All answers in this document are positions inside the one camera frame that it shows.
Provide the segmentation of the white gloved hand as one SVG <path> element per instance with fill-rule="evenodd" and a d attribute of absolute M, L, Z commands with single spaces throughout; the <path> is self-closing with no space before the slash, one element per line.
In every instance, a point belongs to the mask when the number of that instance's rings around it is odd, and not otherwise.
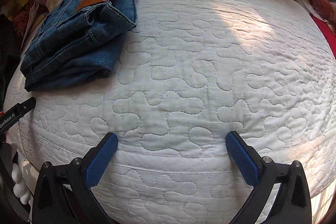
<path fill-rule="evenodd" d="M 11 143 L 11 157 L 12 161 L 17 153 L 18 146 Z M 26 181 L 22 176 L 22 171 L 17 163 L 13 161 L 11 178 L 14 182 L 13 193 L 16 198 L 20 199 L 21 204 L 27 205 L 31 199 L 31 193 L 27 187 Z"/>

